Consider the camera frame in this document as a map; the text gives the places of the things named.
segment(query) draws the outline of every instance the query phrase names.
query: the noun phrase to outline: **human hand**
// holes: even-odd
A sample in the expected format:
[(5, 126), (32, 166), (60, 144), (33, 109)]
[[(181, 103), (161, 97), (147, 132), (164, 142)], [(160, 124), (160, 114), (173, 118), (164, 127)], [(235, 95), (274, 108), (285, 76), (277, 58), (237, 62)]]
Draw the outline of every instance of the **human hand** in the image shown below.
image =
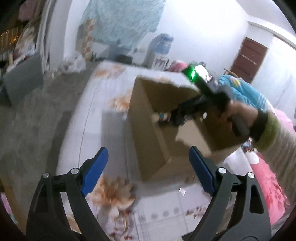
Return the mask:
[(220, 116), (220, 121), (226, 124), (230, 130), (232, 129), (230, 117), (234, 115), (240, 115), (245, 124), (250, 128), (258, 117), (258, 110), (242, 102), (231, 100), (226, 110)]

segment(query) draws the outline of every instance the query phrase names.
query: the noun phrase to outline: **door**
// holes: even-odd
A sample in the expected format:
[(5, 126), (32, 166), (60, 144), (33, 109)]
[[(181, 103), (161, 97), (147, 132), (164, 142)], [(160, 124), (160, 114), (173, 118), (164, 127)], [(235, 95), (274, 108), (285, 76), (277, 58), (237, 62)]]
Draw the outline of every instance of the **door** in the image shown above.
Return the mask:
[(263, 62), (266, 52), (267, 47), (252, 39), (245, 38), (230, 71), (237, 74), (244, 81), (251, 83)]

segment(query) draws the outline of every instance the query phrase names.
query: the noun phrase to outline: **green cuff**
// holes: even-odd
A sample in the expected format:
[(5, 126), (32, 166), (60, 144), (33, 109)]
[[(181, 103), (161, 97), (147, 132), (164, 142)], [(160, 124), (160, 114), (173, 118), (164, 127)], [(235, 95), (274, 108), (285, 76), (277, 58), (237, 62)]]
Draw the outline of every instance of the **green cuff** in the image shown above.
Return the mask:
[(261, 151), (264, 151), (267, 148), (269, 148), (273, 143), (278, 131), (279, 120), (273, 113), (269, 112), (265, 130), (261, 135), (259, 141), (255, 143), (255, 147)]

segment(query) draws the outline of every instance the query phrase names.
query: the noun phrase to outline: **green light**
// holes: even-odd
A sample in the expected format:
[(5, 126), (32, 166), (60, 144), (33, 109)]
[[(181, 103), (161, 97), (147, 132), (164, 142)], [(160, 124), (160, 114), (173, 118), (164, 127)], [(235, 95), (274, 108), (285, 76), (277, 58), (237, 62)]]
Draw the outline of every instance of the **green light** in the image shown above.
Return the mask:
[(193, 80), (194, 76), (195, 76), (195, 71), (192, 71), (192, 73), (191, 73), (191, 80)]

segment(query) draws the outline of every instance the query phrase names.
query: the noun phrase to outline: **water bottle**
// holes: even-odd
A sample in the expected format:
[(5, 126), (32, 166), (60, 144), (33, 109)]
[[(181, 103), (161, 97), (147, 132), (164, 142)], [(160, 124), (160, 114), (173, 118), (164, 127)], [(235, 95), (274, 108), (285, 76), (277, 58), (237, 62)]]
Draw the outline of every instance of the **water bottle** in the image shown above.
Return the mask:
[(174, 41), (174, 37), (168, 34), (161, 34), (160, 39), (161, 41), (156, 45), (154, 53), (167, 55), (170, 51), (172, 42)]

